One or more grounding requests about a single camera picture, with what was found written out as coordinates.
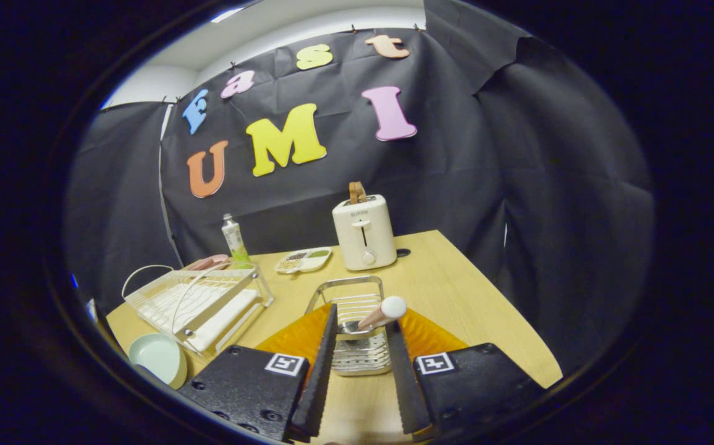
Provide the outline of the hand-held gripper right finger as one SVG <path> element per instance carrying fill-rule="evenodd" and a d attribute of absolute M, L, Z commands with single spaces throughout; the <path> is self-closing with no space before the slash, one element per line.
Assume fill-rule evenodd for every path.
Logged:
<path fill-rule="evenodd" d="M 512 422 L 544 393 L 499 346 L 468 346 L 416 311 L 385 330 L 406 434 L 477 436 Z"/>

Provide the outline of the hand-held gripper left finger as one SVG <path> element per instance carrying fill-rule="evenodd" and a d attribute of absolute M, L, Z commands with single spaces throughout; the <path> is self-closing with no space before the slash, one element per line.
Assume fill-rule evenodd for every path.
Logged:
<path fill-rule="evenodd" d="M 334 361 L 338 307 L 326 304 L 313 313 L 314 358 L 300 352 L 268 352 L 233 344 L 179 394 L 264 438 L 292 443 L 319 435 Z"/>

